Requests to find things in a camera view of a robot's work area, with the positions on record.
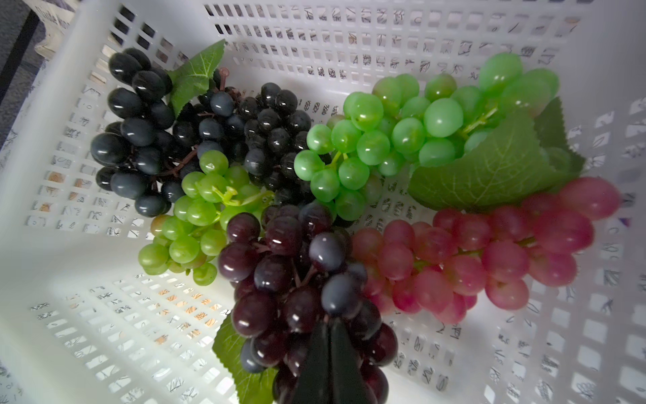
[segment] dark purple grape bunch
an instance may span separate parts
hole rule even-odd
[[[350,235],[333,226],[330,210],[314,201],[302,209],[269,206],[260,221],[240,213],[227,236],[218,270],[235,287],[233,327],[248,338],[242,366],[250,373],[278,368],[273,394],[279,403],[305,402],[298,398],[303,391],[321,383],[329,390],[326,381],[346,400],[352,392],[365,399],[353,402],[385,403],[388,382],[379,367],[394,359],[397,338],[362,295],[366,268],[350,258]],[[321,341],[331,354],[325,369],[307,365],[320,362],[308,353],[319,352],[310,348]]]

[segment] white plastic basket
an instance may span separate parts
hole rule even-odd
[[[85,0],[0,178],[0,357],[42,403],[236,403],[211,341],[232,288],[140,275],[148,220],[100,191],[91,138],[115,117],[112,52],[173,69],[224,37],[227,83],[274,81],[315,122],[380,77],[446,71],[474,83],[500,51],[548,65],[588,175],[624,193],[567,288],[528,280],[515,313],[481,297],[462,324],[393,315],[401,352],[389,403],[646,402],[646,5],[640,0],[214,3]],[[359,226],[428,220],[405,175]]]

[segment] grape bunch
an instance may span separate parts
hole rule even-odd
[[[368,272],[364,295],[382,314],[395,307],[409,314],[425,309],[455,324],[482,290],[499,308],[527,305],[525,275],[545,286],[570,284],[577,275],[572,254],[594,240],[592,221],[610,217],[620,203],[609,182],[577,178],[557,195],[536,193],[488,215],[446,208],[432,226],[394,220],[383,235],[360,229],[353,257]]]
[[[305,402],[295,398],[304,393],[300,388],[307,392],[322,377],[334,379],[335,372],[319,369],[327,357],[310,359],[313,365],[307,366],[308,357],[321,348],[312,347],[322,344],[331,350],[333,369],[349,372],[334,360],[340,352],[356,377],[359,371],[363,375],[359,385],[338,377],[332,390],[365,390],[368,401],[357,402],[386,402],[388,382],[378,367],[394,359],[397,338],[382,323],[379,309],[362,296],[366,269],[350,259],[351,237],[333,226],[331,211],[316,201],[300,210],[269,206],[260,220],[249,213],[234,216],[226,234],[230,243],[218,256],[218,271],[235,287],[233,328],[248,338],[240,352],[242,366],[250,373],[277,367],[274,398]],[[329,342],[320,342],[328,334]]]

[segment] artificial leaf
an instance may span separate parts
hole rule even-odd
[[[193,56],[189,61],[169,72],[172,91],[169,99],[177,117],[184,105],[209,89],[209,80],[224,55],[224,39]]]
[[[408,193],[435,210],[485,211],[549,189],[573,178],[541,154],[534,121],[527,113],[506,117],[471,153],[440,167],[419,167]]]
[[[213,352],[231,373],[240,404],[271,404],[271,388],[278,371],[268,368],[262,373],[247,373],[240,363],[240,351],[246,338],[238,335],[231,324],[231,314],[222,322],[213,341]]]

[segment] grape leaf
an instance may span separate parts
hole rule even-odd
[[[247,373],[240,363],[240,350],[246,338],[238,335],[231,324],[231,314],[222,322],[213,341],[213,352],[233,376],[240,404],[271,404],[271,388],[278,371],[268,368],[262,373]]]
[[[519,202],[576,176],[578,173],[557,171],[548,163],[541,155],[534,121],[517,112],[507,116],[466,156],[440,167],[417,168],[408,193],[435,210],[486,211]]]
[[[209,80],[224,55],[224,39],[203,49],[189,61],[169,72],[172,91],[169,99],[175,111],[175,118],[186,103],[209,89]]]

